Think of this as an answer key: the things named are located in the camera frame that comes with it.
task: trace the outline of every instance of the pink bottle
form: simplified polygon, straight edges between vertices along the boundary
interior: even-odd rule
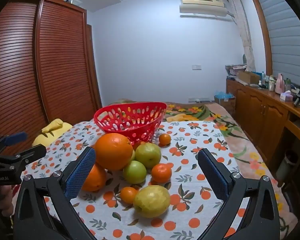
[[[279,73],[278,74],[278,79],[277,81],[275,82],[275,92],[277,94],[281,94],[281,93],[284,93],[285,89],[284,89],[285,85],[284,85],[284,81],[283,81],[283,77],[282,77],[282,74]]]

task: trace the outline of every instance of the wooden window frame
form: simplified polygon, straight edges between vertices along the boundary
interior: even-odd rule
[[[263,10],[261,8],[261,4],[259,0],[253,0],[254,6],[256,7],[261,30],[263,36],[263,43],[265,46],[265,54],[266,54],[266,74],[268,76],[272,75],[272,52],[271,52],[271,44],[270,44],[270,36],[266,23],[265,15],[263,14]]]

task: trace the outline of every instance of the red plastic basket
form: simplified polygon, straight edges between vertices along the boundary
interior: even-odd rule
[[[120,133],[134,144],[152,138],[166,109],[162,102],[111,105],[99,109],[93,119],[105,133]]]

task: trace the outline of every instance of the metal screw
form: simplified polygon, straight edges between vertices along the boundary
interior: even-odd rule
[[[269,181],[269,180],[270,180],[270,178],[269,178],[268,176],[262,176],[262,179],[263,179],[264,181]]]
[[[29,179],[31,179],[31,175],[28,174],[28,175],[26,175],[23,179],[24,179],[24,180],[29,180]]]
[[[54,173],[52,173],[53,177],[59,177],[61,175],[61,171],[55,171]]]
[[[238,172],[232,173],[232,176],[233,176],[234,178],[236,178],[236,179],[238,179],[238,178],[241,177],[240,173],[238,173]]]

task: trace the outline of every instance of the curtain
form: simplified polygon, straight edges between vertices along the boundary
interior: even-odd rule
[[[239,27],[239,32],[240,32],[240,36],[244,48],[244,54],[247,59],[246,71],[256,71],[252,46],[251,46],[251,36],[250,36],[249,26],[248,26],[247,17],[245,15],[242,3],[240,0],[229,0],[229,3],[231,5],[234,14],[234,22]]]

